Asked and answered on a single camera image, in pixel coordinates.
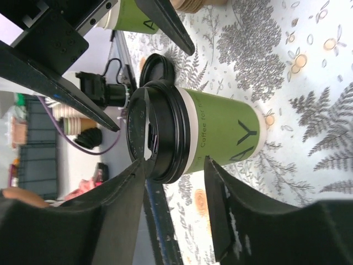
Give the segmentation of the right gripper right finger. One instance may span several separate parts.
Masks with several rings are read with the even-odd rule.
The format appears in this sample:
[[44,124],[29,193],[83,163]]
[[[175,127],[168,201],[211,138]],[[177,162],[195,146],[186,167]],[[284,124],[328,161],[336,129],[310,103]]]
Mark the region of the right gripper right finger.
[[241,182],[210,157],[204,177],[218,263],[352,263],[351,200],[298,208]]

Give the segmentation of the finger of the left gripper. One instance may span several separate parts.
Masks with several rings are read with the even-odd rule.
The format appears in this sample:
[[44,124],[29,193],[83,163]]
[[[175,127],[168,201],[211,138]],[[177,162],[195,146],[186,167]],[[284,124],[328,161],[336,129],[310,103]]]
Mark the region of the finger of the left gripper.
[[135,0],[135,3],[175,45],[187,55],[194,54],[195,45],[170,0]]

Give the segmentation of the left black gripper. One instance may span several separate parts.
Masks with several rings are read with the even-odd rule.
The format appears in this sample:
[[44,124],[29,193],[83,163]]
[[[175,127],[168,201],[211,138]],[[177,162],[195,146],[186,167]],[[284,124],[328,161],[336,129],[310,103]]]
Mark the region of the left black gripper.
[[111,131],[119,131],[104,111],[60,76],[88,49],[84,36],[116,3],[1,1],[1,14],[23,31],[10,45],[1,42],[1,78],[66,104]]

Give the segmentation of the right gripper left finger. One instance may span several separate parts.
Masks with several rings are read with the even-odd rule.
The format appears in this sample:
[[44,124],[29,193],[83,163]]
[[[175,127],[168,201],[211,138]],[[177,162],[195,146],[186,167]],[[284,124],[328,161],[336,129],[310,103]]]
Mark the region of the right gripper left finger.
[[131,264],[145,161],[60,206],[1,199],[2,264]]

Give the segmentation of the green paper coffee cup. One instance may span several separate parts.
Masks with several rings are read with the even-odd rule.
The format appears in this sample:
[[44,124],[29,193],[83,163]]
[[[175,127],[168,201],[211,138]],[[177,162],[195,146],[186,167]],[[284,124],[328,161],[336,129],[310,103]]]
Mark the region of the green paper coffee cup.
[[190,151],[184,173],[204,168],[210,156],[221,166],[255,156],[264,146],[262,113],[248,103],[178,88],[190,123]]

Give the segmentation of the black cup lid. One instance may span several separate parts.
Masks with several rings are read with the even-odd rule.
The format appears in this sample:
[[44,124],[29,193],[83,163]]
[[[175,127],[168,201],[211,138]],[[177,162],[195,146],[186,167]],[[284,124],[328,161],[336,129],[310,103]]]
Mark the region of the black cup lid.
[[157,80],[175,82],[175,70],[169,59],[163,55],[153,53],[142,67],[139,86],[143,87],[146,83]]
[[198,120],[189,92],[167,80],[150,81],[131,96],[126,121],[132,160],[146,161],[146,177],[170,184],[194,160]]

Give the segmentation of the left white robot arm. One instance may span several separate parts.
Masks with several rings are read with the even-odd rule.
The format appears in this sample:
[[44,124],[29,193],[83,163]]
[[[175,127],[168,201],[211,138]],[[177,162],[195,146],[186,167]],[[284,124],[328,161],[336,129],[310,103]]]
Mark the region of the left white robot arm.
[[1,14],[22,29],[1,43],[1,80],[68,105],[111,131],[119,127],[104,109],[126,107],[136,87],[107,84],[103,75],[79,72],[75,85],[64,73],[88,49],[85,35],[115,1],[2,1]]

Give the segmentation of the cardboard cup carrier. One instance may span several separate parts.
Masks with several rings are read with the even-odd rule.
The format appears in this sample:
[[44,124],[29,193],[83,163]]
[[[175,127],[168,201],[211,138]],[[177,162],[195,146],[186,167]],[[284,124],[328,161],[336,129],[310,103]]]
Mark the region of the cardboard cup carrier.
[[205,6],[223,6],[227,0],[170,0],[175,10],[184,13],[197,13]]

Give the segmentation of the stacked green paper cups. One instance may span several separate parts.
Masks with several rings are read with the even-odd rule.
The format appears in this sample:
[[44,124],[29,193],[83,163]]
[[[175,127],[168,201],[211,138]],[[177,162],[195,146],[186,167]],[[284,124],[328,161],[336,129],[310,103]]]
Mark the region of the stacked green paper cups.
[[162,31],[136,5],[135,1],[118,1],[95,27],[142,34],[161,34]]

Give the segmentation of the black cup lid on mat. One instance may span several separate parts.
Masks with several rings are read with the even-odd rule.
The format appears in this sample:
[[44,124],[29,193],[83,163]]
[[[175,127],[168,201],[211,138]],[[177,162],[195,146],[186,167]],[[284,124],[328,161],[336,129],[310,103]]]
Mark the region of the black cup lid on mat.
[[143,87],[146,83],[157,80],[175,82],[175,70],[169,59],[163,55],[153,53],[142,67],[139,86]]

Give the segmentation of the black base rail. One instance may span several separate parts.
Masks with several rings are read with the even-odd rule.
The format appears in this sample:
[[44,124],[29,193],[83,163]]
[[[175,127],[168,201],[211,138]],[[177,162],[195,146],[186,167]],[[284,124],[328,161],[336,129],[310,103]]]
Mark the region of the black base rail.
[[143,208],[155,264],[183,265],[178,241],[163,186],[145,182]]

